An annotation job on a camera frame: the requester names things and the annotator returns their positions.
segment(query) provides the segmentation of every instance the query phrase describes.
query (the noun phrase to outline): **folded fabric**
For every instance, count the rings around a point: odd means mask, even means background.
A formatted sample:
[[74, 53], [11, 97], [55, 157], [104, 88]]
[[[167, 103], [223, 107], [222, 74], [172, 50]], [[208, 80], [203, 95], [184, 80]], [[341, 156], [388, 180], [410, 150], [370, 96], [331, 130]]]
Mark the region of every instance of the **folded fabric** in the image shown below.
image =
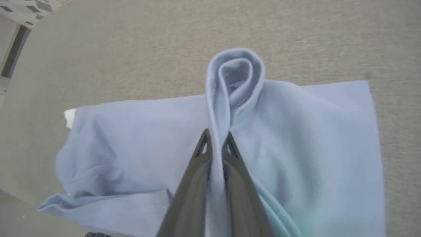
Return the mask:
[[154, 236], [197, 141], [213, 161], [206, 236], [229, 236], [222, 143], [231, 131], [271, 225], [282, 237], [384, 237], [384, 188], [368, 82], [297, 86], [265, 80], [245, 48], [217, 54], [206, 95], [82, 106], [56, 173], [69, 196], [39, 211], [106, 234]]

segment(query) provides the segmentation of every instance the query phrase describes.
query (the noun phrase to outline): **cloth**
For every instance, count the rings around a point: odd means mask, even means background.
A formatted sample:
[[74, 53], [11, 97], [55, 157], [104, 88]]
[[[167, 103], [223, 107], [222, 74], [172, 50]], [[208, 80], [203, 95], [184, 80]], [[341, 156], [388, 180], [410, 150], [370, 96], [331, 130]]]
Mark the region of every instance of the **cloth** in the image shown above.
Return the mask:
[[[278, 236], [385, 236], [368, 83], [299, 87], [264, 72], [258, 55], [237, 48], [210, 62], [206, 95], [77, 108], [56, 160], [70, 196], [39, 210], [94, 231], [153, 236], [209, 128], [214, 151], [232, 132]], [[221, 153], [213, 154], [206, 234], [223, 236], [224, 177]]]

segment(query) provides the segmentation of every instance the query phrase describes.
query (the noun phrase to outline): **beige textured surface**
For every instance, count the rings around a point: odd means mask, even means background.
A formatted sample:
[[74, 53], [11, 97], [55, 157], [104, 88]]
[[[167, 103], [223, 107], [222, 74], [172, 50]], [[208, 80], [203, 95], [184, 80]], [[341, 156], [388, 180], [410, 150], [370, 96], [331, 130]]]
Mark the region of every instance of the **beige textured surface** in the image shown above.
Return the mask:
[[209, 60], [255, 50], [268, 78], [368, 79], [376, 103], [389, 236], [421, 232], [418, 0], [73, 0], [43, 19], [0, 113], [0, 187], [39, 204], [61, 190], [62, 112], [204, 92]]

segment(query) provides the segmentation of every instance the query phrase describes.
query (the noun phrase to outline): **wrinkled fabric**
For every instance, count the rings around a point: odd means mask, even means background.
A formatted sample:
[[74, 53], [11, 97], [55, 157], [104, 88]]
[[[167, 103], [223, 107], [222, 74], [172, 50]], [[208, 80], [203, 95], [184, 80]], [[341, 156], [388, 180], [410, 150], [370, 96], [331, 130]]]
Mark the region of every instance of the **wrinkled fabric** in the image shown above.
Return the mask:
[[214, 149], [206, 236], [229, 236], [220, 152], [228, 131], [277, 236], [385, 236], [368, 82], [269, 81], [244, 48], [212, 59], [206, 95], [77, 108], [56, 159], [69, 196], [55, 194], [39, 211], [92, 232], [154, 236], [205, 128]]

